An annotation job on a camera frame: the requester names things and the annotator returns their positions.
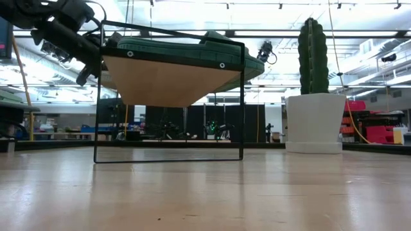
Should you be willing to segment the background robot arms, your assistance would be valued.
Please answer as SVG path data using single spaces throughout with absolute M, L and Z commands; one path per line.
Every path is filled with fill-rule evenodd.
M 203 132 L 206 139 L 226 141 L 231 138 L 231 130 L 235 128 L 232 124 L 218 124 L 217 121 L 207 121 L 203 125 Z M 158 126 L 153 126 L 154 139 L 157 140 L 194 140 L 199 139 L 198 133 L 189 133 L 181 130 L 172 122 L 160 122 Z

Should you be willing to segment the white faceted plant pot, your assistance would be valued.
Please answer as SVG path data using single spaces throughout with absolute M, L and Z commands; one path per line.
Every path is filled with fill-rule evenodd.
M 305 94 L 286 100 L 289 153 L 340 154 L 338 140 L 346 96 Z

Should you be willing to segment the black partition screen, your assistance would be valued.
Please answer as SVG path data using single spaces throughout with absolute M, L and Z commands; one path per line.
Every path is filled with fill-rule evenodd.
M 245 105 L 245 122 L 243 126 L 244 141 L 248 143 L 265 143 L 267 141 L 265 106 Z M 207 140 L 203 125 L 207 121 L 218 124 L 232 124 L 230 142 L 240 140 L 240 106 L 239 105 L 194 105 L 187 108 L 147 107 L 144 132 L 154 138 L 153 126 L 160 122 L 172 122 L 181 130 L 198 133 L 199 140 Z

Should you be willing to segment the red storage bins rack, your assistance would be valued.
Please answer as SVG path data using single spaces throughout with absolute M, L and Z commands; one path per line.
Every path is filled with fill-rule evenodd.
M 393 128 L 407 128 L 404 118 L 405 113 L 400 110 L 372 111 L 366 109 L 365 101 L 346 101 L 339 139 L 350 143 L 394 144 Z

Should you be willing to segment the green rubber slide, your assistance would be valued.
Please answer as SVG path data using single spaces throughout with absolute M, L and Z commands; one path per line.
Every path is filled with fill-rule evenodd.
M 216 31 L 210 30 L 204 34 L 205 37 L 215 39 L 231 40 Z M 156 40 L 146 40 L 137 37 L 123 37 L 117 44 L 117 48 L 130 49 L 132 51 L 142 51 L 157 53 L 161 55 L 174 55 L 186 58 L 196 58 L 230 64 L 240 63 L 240 46 L 213 42 L 202 39 L 198 44 L 182 44 L 173 42 L 162 42 Z M 265 65 L 261 60 L 249 55 L 249 50 L 245 47 L 245 82 L 251 80 L 265 72 Z M 240 77 L 222 85 L 214 92 L 226 92 L 240 86 Z

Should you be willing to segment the green cactus plant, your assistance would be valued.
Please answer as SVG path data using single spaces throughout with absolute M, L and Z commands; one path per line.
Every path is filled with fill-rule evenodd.
M 312 17 L 306 19 L 298 36 L 301 95 L 329 92 L 327 53 L 322 25 Z

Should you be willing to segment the small yellow box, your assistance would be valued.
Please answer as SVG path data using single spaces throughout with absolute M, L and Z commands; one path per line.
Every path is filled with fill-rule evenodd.
M 394 127 L 393 128 L 393 138 L 394 144 L 403 145 L 404 142 L 404 133 L 407 133 L 408 129 L 405 127 Z

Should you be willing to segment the computer monitor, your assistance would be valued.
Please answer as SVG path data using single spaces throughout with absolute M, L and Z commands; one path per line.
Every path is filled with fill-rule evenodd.
M 0 60 L 12 57 L 13 25 L 0 17 Z

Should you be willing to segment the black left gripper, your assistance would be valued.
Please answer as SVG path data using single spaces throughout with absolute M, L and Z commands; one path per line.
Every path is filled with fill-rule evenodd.
M 99 78 L 102 71 L 108 70 L 100 55 L 100 35 L 89 34 L 83 37 L 84 40 L 88 42 L 88 45 L 84 47 L 82 57 L 78 58 L 85 64 L 85 67 L 76 78 L 76 83 L 80 86 L 84 86 L 87 83 L 90 75 Z

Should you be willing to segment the black aluminium rig frame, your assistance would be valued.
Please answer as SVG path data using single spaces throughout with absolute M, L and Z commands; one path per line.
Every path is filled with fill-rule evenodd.
M 94 141 L 17 141 L 15 151 L 47 150 L 61 148 L 93 147 Z M 224 142 L 139 142 L 139 141 L 99 141 L 99 147 L 120 148 L 237 148 L 238 143 Z M 245 149 L 285 149 L 283 143 L 245 143 Z M 411 156 L 411 146 L 386 144 L 343 143 L 346 151 L 386 153 Z

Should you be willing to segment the black background monitor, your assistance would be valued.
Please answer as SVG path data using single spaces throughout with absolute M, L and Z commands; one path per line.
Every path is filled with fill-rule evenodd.
M 97 122 L 103 124 L 134 122 L 134 106 L 125 105 L 121 98 L 100 99 L 97 105 Z

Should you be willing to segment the wooden shelf black metal frame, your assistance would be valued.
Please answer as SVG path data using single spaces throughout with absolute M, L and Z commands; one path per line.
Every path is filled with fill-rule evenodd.
M 161 55 L 131 49 L 118 49 L 103 45 L 103 32 L 105 26 L 118 26 L 149 32 L 162 33 L 174 37 L 209 40 L 215 43 L 238 46 L 240 49 L 240 62 L 230 64 L 228 62 L 217 62 L 212 60 L 201 60 L 175 55 Z M 242 42 L 224 40 L 213 37 L 205 37 L 189 33 L 181 33 L 172 30 L 164 30 L 136 24 L 102 20 L 100 26 L 100 59 L 98 60 L 99 71 L 102 74 L 102 61 L 108 67 L 121 99 L 126 105 L 146 105 L 158 107 L 184 108 L 196 102 L 202 96 L 221 87 L 235 77 L 240 81 L 240 141 L 237 143 L 238 157 L 227 159 L 174 159 L 174 160 L 123 160 L 123 161 L 99 161 L 98 147 L 109 145 L 110 142 L 98 141 L 99 112 L 101 80 L 98 78 L 98 94 L 96 99 L 96 123 L 93 150 L 93 162 L 95 164 L 140 164 L 160 162 L 224 162 L 241 161 L 244 156 L 244 123 L 245 123 L 245 45 Z

